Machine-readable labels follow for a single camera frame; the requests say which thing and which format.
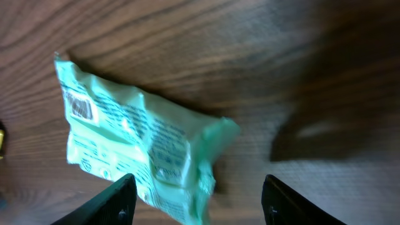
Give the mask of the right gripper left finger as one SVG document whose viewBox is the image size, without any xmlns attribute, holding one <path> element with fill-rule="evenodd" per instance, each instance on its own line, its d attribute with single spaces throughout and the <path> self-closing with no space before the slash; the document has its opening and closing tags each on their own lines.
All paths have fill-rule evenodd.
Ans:
<svg viewBox="0 0 400 225">
<path fill-rule="evenodd" d="M 52 225 L 132 225 L 136 201 L 135 177 L 128 173 Z"/>
</svg>

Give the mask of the yellow blue snack packet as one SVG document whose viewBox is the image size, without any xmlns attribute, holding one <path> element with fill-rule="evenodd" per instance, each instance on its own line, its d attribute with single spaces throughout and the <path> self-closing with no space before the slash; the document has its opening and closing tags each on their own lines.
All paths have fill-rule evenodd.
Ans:
<svg viewBox="0 0 400 225">
<path fill-rule="evenodd" d="M 3 124 L 0 125 L 0 158 L 4 157 L 4 144 L 6 139 L 6 130 Z"/>
</svg>

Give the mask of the teal wet wipes pack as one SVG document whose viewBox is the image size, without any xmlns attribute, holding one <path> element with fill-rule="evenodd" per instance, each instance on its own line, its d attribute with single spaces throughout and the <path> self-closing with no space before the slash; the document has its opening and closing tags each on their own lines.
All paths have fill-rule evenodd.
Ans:
<svg viewBox="0 0 400 225">
<path fill-rule="evenodd" d="M 67 162 L 109 181 L 131 173 L 146 204 L 181 224 L 208 224 L 213 164 L 239 126 L 59 57 L 54 66 L 70 126 Z"/>
</svg>

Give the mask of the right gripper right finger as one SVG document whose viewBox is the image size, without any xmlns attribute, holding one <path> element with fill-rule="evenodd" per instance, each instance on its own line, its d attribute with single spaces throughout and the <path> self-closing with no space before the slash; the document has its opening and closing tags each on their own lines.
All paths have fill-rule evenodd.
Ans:
<svg viewBox="0 0 400 225">
<path fill-rule="evenodd" d="M 344 225 L 272 174 L 263 183 L 261 204 L 267 225 Z"/>
</svg>

